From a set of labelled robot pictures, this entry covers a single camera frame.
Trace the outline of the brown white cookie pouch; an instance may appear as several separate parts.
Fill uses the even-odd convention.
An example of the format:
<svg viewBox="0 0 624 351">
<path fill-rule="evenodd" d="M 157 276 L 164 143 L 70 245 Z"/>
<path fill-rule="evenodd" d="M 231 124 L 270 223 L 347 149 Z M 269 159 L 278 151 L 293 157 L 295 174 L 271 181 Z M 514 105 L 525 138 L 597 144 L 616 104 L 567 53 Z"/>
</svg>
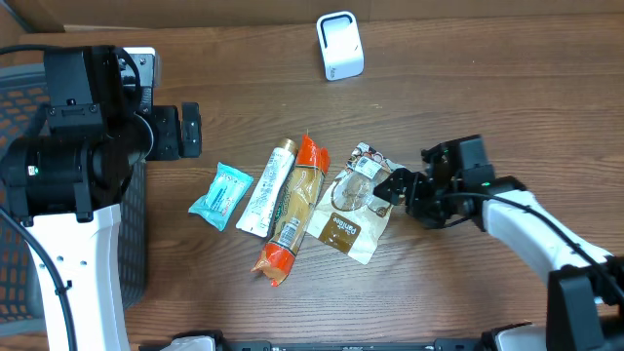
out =
<svg viewBox="0 0 624 351">
<path fill-rule="evenodd" d="M 373 190 L 401 166 L 361 142 L 316 206 L 306 233 L 366 265 L 394 206 Z"/>
</svg>

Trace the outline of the teal snack packet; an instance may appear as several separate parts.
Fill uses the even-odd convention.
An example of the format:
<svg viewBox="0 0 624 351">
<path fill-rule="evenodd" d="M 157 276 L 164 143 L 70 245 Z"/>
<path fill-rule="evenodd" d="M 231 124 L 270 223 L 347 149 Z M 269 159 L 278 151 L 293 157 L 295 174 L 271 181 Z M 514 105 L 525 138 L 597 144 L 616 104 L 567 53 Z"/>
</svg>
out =
<svg viewBox="0 0 624 351">
<path fill-rule="evenodd" d="M 199 215 L 218 231 L 223 231 L 254 179 L 229 165 L 218 163 L 216 174 L 208 192 L 198 198 L 188 209 Z"/>
</svg>

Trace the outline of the orange cracker sleeve package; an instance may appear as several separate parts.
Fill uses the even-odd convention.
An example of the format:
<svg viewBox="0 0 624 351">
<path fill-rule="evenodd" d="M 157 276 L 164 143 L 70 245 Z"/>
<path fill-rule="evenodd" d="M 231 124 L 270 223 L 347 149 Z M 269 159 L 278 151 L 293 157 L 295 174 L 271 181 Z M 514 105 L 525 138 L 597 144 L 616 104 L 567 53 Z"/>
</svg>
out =
<svg viewBox="0 0 624 351">
<path fill-rule="evenodd" d="M 292 271 L 330 164 L 327 148 L 305 134 L 276 209 L 273 234 L 252 268 L 267 277 L 272 287 L 282 284 Z"/>
</svg>

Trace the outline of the white gold tube package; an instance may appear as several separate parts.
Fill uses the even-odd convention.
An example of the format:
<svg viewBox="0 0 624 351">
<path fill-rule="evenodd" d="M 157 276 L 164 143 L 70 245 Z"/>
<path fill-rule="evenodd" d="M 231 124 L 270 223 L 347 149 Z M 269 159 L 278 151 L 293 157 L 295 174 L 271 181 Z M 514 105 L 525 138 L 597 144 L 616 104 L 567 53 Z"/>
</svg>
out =
<svg viewBox="0 0 624 351">
<path fill-rule="evenodd" d="M 272 150 L 264 171 L 253 190 L 236 228 L 255 236 L 266 238 L 271 227 L 273 212 L 298 150 L 295 141 L 283 138 Z"/>
</svg>

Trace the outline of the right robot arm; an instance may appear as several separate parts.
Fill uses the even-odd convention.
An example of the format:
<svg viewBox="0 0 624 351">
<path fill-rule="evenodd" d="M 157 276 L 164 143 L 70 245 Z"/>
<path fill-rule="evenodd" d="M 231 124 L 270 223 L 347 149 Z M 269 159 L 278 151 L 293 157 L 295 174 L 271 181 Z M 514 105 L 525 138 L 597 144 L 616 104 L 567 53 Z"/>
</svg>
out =
<svg viewBox="0 0 624 351">
<path fill-rule="evenodd" d="M 531 268 L 547 287 L 547 321 L 486 331 L 449 343 L 455 350 L 604 351 L 623 347 L 623 259 L 585 241 L 549 214 L 513 176 L 498 177 L 481 136 L 442 142 L 421 153 L 425 169 L 394 171 L 373 193 L 429 229 L 472 221 Z"/>
</svg>

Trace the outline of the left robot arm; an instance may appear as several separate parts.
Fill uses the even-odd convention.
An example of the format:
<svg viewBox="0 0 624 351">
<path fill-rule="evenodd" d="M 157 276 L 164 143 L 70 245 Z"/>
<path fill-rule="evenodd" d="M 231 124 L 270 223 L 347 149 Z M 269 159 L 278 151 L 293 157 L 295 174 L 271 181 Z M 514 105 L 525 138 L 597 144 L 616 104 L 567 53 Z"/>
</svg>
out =
<svg viewBox="0 0 624 351">
<path fill-rule="evenodd" d="M 41 51 L 49 98 L 37 115 L 49 131 L 10 143 L 1 215 L 38 267 L 50 348 L 126 350 L 122 200 L 137 164 L 200 156 L 199 106 L 154 103 L 161 62 L 151 47 Z"/>
</svg>

